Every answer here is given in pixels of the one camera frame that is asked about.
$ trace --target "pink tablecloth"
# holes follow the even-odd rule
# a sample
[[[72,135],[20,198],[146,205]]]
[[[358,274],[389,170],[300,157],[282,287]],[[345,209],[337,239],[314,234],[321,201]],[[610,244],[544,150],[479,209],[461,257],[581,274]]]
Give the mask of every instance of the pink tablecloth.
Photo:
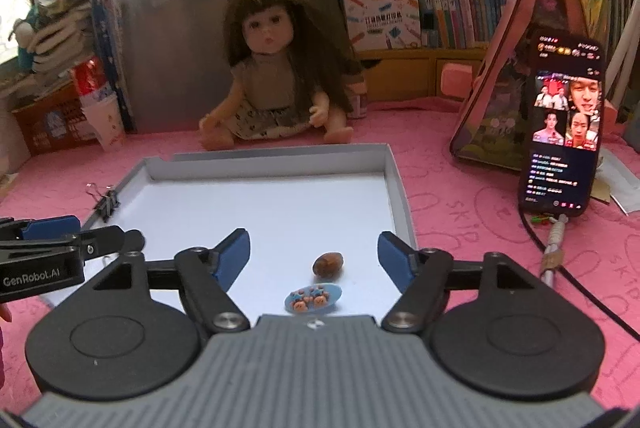
[[[391,145],[420,246],[446,249],[457,259],[466,260],[480,260],[485,251],[503,251],[537,270],[540,252],[516,211],[517,176],[461,165],[450,158],[447,145],[455,110],[454,104],[435,98],[383,104],[356,123],[354,141]],[[319,141],[319,134],[310,133],[278,144]],[[620,138],[611,136],[606,146],[640,176],[640,156]],[[0,216],[75,214],[84,220],[93,205],[84,193],[86,183],[102,187],[117,183],[145,156],[169,157],[198,150],[196,133],[184,132],[128,137],[122,150],[109,155],[91,146],[39,156],[21,171],[14,190],[0,204]],[[546,239],[545,228],[540,228],[539,234]],[[569,270],[626,322],[640,329],[640,212],[625,217],[615,204],[593,202],[581,218],[570,221],[564,248]],[[557,289],[594,318],[606,335],[607,354],[594,397],[606,407],[630,407],[640,402],[640,344],[562,278]],[[462,299],[465,296],[456,296],[453,301]],[[19,412],[37,397],[23,347],[28,330],[46,314],[46,307],[35,298],[10,307],[14,323],[2,324],[6,381],[0,390],[0,407]]]

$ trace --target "stuffed toy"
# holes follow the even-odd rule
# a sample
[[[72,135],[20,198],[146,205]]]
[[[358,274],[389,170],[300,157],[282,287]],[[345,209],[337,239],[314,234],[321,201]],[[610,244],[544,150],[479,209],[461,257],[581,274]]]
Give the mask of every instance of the stuffed toy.
[[[38,7],[32,6],[25,19],[19,18],[14,22],[14,27],[9,40],[15,36],[18,43],[18,68],[21,72],[30,72],[33,67],[34,52],[28,52],[27,47],[35,35],[34,29],[38,23]]]
[[[309,0],[229,1],[223,31],[233,83],[200,121],[205,149],[313,127],[324,129],[325,143],[351,141],[349,86],[363,82],[362,66],[328,20]]]

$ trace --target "doll dress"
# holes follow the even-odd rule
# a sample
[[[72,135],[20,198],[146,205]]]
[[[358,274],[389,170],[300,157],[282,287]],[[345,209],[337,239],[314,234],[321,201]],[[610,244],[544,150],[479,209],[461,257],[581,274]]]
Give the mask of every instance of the doll dress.
[[[225,121],[240,139],[278,139],[310,128],[309,114],[295,106],[296,79],[286,52],[253,54],[232,69],[242,85],[244,100]]]

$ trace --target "smartphone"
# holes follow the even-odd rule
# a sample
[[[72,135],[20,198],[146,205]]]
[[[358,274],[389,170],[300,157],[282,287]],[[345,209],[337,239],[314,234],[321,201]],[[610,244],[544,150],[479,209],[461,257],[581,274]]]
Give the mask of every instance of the smartphone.
[[[599,43],[540,29],[531,37],[528,156],[518,201],[532,213],[581,215],[598,166],[606,62]]]

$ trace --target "nut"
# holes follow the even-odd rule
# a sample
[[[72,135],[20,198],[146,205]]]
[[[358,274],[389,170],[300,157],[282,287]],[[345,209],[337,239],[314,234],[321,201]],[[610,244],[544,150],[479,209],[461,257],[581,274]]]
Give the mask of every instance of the nut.
[[[342,269],[344,259],[340,253],[325,253],[314,262],[313,271],[320,278],[333,278]]]

